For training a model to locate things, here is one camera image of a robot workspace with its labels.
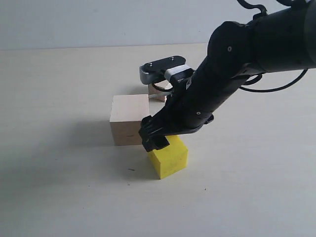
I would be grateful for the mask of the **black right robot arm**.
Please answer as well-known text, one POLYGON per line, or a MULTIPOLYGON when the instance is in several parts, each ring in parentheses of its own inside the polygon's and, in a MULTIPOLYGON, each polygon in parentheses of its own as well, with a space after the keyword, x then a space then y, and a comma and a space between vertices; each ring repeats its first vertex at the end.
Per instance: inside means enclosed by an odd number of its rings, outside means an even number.
POLYGON ((207 55, 193 69, 182 56, 169 56, 139 68, 143 84, 167 81, 164 107, 141 120, 139 135, 147 152, 169 145, 167 136, 195 133, 214 119, 214 112, 238 89, 258 82, 264 74, 301 71, 316 66, 316 3, 284 0, 285 9, 269 14, 261 5, 245 24, 223 22, 212 33, 207 55))

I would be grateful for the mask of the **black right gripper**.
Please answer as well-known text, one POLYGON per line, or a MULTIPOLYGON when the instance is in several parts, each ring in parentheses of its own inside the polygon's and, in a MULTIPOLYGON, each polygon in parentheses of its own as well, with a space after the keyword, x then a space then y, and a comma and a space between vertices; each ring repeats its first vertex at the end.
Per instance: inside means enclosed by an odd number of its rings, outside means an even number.
POLYGON ((234 21, 221 24, 211 35, 207 55, 190 79, 175 84, 166 105, 141 120, 139 135, 147 152, 169 146, 166 135, 198 131, 213 112, 250 78, 253 29, 234 21))

